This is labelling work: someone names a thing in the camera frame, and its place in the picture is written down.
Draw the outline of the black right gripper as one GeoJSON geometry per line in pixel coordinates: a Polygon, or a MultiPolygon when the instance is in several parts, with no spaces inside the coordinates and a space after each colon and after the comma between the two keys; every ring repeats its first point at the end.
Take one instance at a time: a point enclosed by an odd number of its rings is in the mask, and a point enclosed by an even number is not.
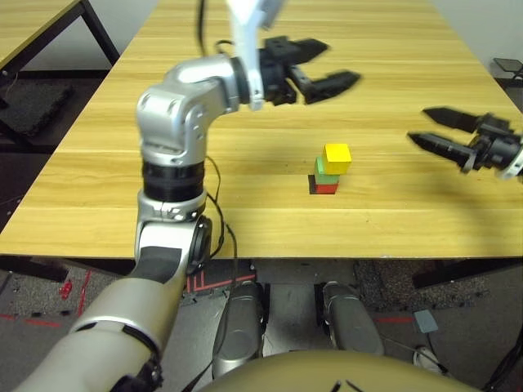
{"type": "Polygon", "coordinates": [[[422,110],[442,126],[474,134],[468,145],[430,132],[409,132],[408,138],[420,148],[456,163],[462,172],[494,168],[499,175],[522,174],[522,135],[510,128],[510,122],[491,113],[481,116],[450,107],[422,110]]]}

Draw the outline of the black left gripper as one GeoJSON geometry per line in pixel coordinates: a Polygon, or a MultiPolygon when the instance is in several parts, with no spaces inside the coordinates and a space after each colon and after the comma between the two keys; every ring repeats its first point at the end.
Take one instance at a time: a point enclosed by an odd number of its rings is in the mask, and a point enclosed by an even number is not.
{"type": "MultiPolygon", "coordinates": [[[[299,41],[299,64],[311,62],[329,49],[329,45],[315,38],[299,41]]],[[[268,38],[258,49],[263,96],[274,106],[294,104],[297,93],[291,87],[288,68],[293,65],[293,56],[298,53],[296,45],[287,36],[268,38]]],[[[343,70],[328,74],[325,78],[312,80],[297,66],[290,67],[290,78],[303,95],[306,105],[329,100],[352,88],[361,75],[343,70]]]]}

